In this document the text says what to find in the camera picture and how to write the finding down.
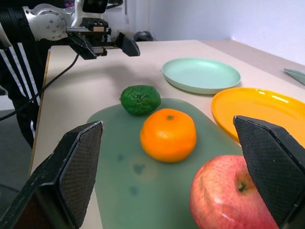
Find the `orange mandarin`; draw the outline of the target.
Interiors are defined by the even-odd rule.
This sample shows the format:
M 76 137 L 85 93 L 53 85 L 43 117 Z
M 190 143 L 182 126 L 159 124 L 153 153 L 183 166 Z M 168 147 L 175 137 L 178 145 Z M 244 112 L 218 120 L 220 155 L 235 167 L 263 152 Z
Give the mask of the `orange mandarin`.
M 186 159 L 194 150 L 197 133 L 193 119 L 186 113 L 163 108 L 143 123 L 140 142 L 147 155 L 165 163 Z

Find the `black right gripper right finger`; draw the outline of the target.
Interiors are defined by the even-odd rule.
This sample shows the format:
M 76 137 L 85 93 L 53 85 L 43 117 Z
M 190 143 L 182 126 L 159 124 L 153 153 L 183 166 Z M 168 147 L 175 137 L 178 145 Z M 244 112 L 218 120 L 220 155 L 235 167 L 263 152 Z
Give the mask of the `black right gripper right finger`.
M 233 118 L 248 172 L 279 229 L 305 229 L 305 147 L 270 122 Z

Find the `yellow plate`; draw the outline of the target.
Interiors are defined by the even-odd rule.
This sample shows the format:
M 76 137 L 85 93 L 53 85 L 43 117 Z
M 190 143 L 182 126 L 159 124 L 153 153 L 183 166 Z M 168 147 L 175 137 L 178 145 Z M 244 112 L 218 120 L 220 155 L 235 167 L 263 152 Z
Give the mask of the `yellow plate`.
M 292 97 L 257 88 L 231 88 L 217 93 L 211 102 L 216 123 L 236 142 L 236 115 L 264 120 L 285 128 L 305 147 L 305 103 Z

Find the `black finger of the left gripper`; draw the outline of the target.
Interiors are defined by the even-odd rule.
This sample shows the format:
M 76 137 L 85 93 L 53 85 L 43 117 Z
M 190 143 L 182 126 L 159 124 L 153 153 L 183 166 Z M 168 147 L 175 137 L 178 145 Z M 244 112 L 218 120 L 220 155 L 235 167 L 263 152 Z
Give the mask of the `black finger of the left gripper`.
M 82 35 L 75 32 L 68 32 L 68 39 L 68 45 L 84 60 L 94 60 L 97 58 L 93 47 Z
M 130 57 L 140 56 L 140 49 L 136 42 L 121 32 L 117 36 L 116 47 Z

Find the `light green plate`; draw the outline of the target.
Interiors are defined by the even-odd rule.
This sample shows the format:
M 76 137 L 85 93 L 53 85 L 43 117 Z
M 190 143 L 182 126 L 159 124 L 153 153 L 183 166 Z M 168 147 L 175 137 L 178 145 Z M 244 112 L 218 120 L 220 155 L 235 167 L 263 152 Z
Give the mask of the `light green plate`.
M 170 60 L 162 66 L 162 73 L 172 86 L 196 94 L 216 94 L 241 82 L 235 68 L 203 58 Z

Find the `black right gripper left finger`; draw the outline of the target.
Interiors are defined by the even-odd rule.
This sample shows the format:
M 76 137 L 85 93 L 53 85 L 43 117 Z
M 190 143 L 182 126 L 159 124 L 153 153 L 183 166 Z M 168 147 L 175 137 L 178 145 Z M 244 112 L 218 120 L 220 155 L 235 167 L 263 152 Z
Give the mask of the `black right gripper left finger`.
M 94 188 L 103 122 L 64 134 L 0 218 L 0 229 L 80 229 Z

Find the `dark background object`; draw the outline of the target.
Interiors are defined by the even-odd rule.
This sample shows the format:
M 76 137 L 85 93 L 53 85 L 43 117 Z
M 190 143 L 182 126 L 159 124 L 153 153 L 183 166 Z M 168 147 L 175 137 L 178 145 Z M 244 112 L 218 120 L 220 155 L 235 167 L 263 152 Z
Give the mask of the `dark background object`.
M 149 31 L 138 31 L 134 34 L 133 39 L 136 42 L 152 42 L 157 41 Z

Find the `grey green flat mat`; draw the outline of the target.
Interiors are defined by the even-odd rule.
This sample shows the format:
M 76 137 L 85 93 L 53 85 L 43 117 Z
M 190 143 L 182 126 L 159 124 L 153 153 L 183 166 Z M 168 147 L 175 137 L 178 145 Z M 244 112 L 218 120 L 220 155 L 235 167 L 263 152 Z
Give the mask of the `grey green flat mat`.
M 285 68 L 284 68 L 284 72 L 305 86 L 305 73 L 297 71 L 297 70 L 285 69 Z

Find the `red apple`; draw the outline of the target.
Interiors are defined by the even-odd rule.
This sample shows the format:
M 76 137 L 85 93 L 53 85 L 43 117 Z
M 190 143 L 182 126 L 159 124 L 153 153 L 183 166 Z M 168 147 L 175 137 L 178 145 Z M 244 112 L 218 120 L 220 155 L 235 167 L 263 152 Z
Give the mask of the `red apple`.
M 243 156 L 217 156 L 198 170 L 190 188 L 190 211 L 200 229 L 279 229 Z

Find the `green mandarin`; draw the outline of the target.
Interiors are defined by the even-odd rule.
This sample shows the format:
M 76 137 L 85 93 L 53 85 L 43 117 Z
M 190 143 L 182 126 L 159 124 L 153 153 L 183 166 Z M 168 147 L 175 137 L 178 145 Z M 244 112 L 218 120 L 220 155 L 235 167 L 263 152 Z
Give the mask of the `green mandarin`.
M 122 91 L 120 102 L 128 113 L 145 115 L 161 104 L 161 96 L 154 86 L 133 85 Z

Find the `dark green mat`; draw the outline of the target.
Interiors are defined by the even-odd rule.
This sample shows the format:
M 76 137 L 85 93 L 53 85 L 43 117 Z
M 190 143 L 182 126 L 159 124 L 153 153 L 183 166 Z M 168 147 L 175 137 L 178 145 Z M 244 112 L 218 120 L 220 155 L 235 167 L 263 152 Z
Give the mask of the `dark green mat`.
M 189 207 L 189 191 L 199 168 L 218 155 L 240 155 L 241 147 L 192 104 L 163 98 L 161 108 L 188 114 L 197 142 L 182 162 L 162 163 L 140 143 L 146 116 L 127 113 L 118 104 L 93 114 L 102 121 L 95 192 L 103 229 L 199 229 Z

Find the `person in black striped trousers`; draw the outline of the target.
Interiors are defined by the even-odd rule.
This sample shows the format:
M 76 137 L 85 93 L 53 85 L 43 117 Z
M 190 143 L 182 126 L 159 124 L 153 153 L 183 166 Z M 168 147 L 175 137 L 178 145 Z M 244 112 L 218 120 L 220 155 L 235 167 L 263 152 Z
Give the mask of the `person in black striped trousers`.
M 0 49 L 0 86 L 7 92 L 14 108 L 22 135 L 32 147 L 40 106 L 40 96 L 32 99 L 41 89 L 48 51 L 51 43 L 41 40 L 33 43 L 17 43 Z

